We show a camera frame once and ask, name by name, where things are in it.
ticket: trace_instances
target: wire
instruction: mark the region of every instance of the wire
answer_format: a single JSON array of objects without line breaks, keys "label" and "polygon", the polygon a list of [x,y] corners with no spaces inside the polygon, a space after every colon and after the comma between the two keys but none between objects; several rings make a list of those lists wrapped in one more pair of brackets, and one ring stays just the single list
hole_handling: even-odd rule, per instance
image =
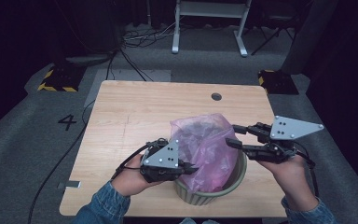
[{"label": "wire", "polygon": [[[106,72],[106,79],[108,79],[108,74],[109,74],[109,69],[110,69],[110,65],[112,63],[114,59],[114,55],[113,57],[111,57],[110,59],[110,62],[108,64],[108,68],[107,68],[107,72]],[[93,103],[95,103],[95,100],[91,101],[91,103],[89,103],[84,109],[83,109],[83,113],[82,113],[82,120],[83,120],[83,128],[82,130],[80,131],[79,135],[77,136],[77,138],[75,139],[74,143],[72,143],[72,145],[65,151],[65,153],[63,154],[63,156],[59,159],[59,161],[55,164],[55,166],[53,167],[53,169],[50,171],[50,173],[48,173],[48,176],[45,178],[45,180],[42,182],[42,185],[39,187],[36,195],[34,196],[34,200],[31,204],[31,207],[30,207],[30,211],[29,211],[29,214],[28,214],[28,224],[31,224],[32,222],[32,215],[33,215],[33,212],[34,212],[34,206],[36,205],[36,201],[37,201],[37,198],[39,197],[40,195],[40,192],[42,191],[43,187],[45,187],[46,183],[48,182],[48,180],[51,178],[51,176],[53,175],[53,173],[56,171],[57,167],[61,164],[61,162],[63,161],[63,159],[65,159],[65,157],[69,154],[69,152],[72,150],[72,148],[75,146],[75,144],[77,143],[77,141],[80,139],[81,135],[86,131],[86,128],[87,128],[87,125],[89,124],[89,121],[85,121],[84,120],[84,115],[86,113],[86,110],[87,108],[92,105]]]},{"label": "wire", "polygon": [[50,179],[50,177],[53,175],[53,173],[55,172],[55,170],[57,169],[57,167],[60,165],[60,163],[63,161],[63,159],[65,159],[65,157],[68,155],[68,153],[72,150],[72,148],[75,146],[75,144],[77,143],[77,141],[80,139],[80,137],[82,136],[83,132],[85,132],[86,127],[87,127],[86,123],[83,127],[83,129],[81,130],[81,132],[79,133],[79,135],[77,136],[77,138],[75,139],[75,141],[72,143],[72,145],[65,151],[65,153],[63,154],[63,156],[60,158],[60,160],[56,163],[56,165],[53,167],[53,169],[50,171],[50,173],[48,174],[48,176],[45,178],[45,180],[43,181],[42,185],[39,187],[39,190],[37,191],[36,195],[34,196],[34,200],[32,202],[32,205],[30,207],[30,212],[28,215],[28,224],[31,224],[32,221],[32,214],[34,212],[34,206],[36,204],[36,200],[40,195],[40,192],[42,191],[43,187],[45,187],[46,183],[48,182],[48,180]]},{"label": "wire", "polygon": [[125,165],[127,164],[127,162],[129,162],[132,158],[134,158],[136,155],[138,155],[139,153],[141,153],[143,150],[149,148],[150,145],[146,144],[143,147],[140,147],[138,150],[136,150],[134,153],[132,153],[126,160],[124,160],[116,169],[115,173],[112,176],[112,180],[115,179],[122,171],[123,169],[128,169],[128,167],[126,167]]},{"label": "wire", "polygon": [[128,166],[124,166],[124,169],[129,169],[129,170],[140,170],[141,168],[133,168],[133,167],[128,167]]},{"label": "wire", "polygon": [[[171,25],[167,26],[164,30],[162,30],[161,32],[159,31],[155,31],[152,34],[148,34],[148,32],[150,31],[150,29],[146,30],[142,35],[138,35],[138,31],[128,31],[126,33],[127,34],[131,34],[130,36],[124,35],[124,41],[125,41],[125,46],[129,47],[129,48],[145,48],[148,47],[154,43],[156,43],[158,40],[164,39],[169,35],[173,35],[174,32],[172,32],[172,30],[174,29],[175,22],[172,23]],[[133,43],[129,43],[129,41],[133,41],[139,39],[139,43],[138,44],[133,44]],[[145,43],[145,41],[152,41],[149,44],[146,45],[142,45],[143,43]]]},{"label": "wire", "polygon": [[145,72],[143,72],[142,70],[140,70],[138,68],[138,66],[136,66],[136,64],[130,59],[130,57],[124,53],[123,49],[120,50],[121,51],[121,54],[123,55],[124,59],[127,61],[127,63],[130,64],[130,66],[139,74],[139,76],[141,76],[141,78],[144,80],[144,81],[147,81],[144,76],[142,74],[144,74],[146,77],[148,77],[151,81],[153,81],[153,79],[148,76]]},{"label": "wire", "polygon": [[295,144],[297,144],[298,146],[300,146],[306,154],[298,151],[297,155],[301,156],[302,158],[304,158],[307,161],[307,165],[310,168],[310,177],[312,180],[312,186],[313,186],[313,191],[315,193],[316,197],[319,197],[319,187],[318,187],[318,182],[316,180],[316,174],[315,171],[313,170],[313,168],[315,167],[315,162],[313,160],[310,159],[310,154],[308,153],[307,149],[301,145],[300,143],[294,141]]},{"label": "wire", "polygon": [[110,68],[110,73],[112,74],[112,77],[113,77],[112,80],[116,80],[116,77],[115,77],[115,74],[114,74],[113,71],[112,71],[112,68]]}]

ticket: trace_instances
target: hand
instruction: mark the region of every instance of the hand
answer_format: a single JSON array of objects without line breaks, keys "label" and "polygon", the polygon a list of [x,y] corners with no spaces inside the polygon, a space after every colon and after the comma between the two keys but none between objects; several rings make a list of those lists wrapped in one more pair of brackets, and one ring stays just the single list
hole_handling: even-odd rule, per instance
[{"label": "hand", "polygon": [[318,205],[305,177],[304,159],[295,155],[280,164],[258,161],[272,172],[286,195],[289,207],[296,211],[309,211]]},{"label": "hand", "polygon": [[[136,155],[132,160],[127,162],[126,166],[131,168],[141,167],[141,157],[142,155]],[[131,196],[162,182],[147,183],[141,173],[139,173],[139,169],[124,169],[121,174],[110,183],[121,195]]]}]

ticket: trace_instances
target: pink plastic bag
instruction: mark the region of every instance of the pink plastic bag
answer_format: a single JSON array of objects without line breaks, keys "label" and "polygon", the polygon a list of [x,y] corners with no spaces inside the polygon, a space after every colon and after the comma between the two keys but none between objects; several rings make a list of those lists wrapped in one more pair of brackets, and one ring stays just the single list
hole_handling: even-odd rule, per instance
[{"label": "pink plastic bag", "polygon": [[195,164],[199,170],[179,178],[190,192],[222,190],[238,157],[226,138],[237,139],[231,124],[221,114],[201,115],[171,121],[172,140],[179,140],[179,159]]}]

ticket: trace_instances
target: denim sleeve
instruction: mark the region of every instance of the denim sleeve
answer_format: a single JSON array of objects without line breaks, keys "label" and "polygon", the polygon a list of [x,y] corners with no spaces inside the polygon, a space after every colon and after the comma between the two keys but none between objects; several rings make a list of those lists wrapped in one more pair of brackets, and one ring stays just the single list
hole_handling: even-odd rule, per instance
[{"label": "denim sleeve", "polygon": [[318,198],[319,204],[307,212],[297,212],[289,208],[286,198],[282,199],[282,205],[291,224],[338,224],[336,218],[327,206]]},{"label": "denim sleeve", "polygon": [[107,182],[76,214],[73,223],[119,224],[130,207],[130,197],[120,195]]}]

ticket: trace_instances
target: tabletop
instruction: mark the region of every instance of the tabletop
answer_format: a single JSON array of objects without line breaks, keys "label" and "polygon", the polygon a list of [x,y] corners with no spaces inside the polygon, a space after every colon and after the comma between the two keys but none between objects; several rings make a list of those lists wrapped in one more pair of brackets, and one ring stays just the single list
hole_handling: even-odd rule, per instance
[{"label": "tabletop", "polygon": [[[220,100],[212,95],[220,95]],[[170,121],[220,113],[231,124],[272,124],[269,99],[259,86],[104,81],[89,118],[60,206],[74,216],[105,184],[116,168],[146,142],[171,136]],[[237,134],[246,145],[260,145],[253,135]],[[283,192],[272,174],[248,161],[245,178],[228,195],[196,206],[182,201],[165,182],[131,196],[129,217],[285,217]]]}]

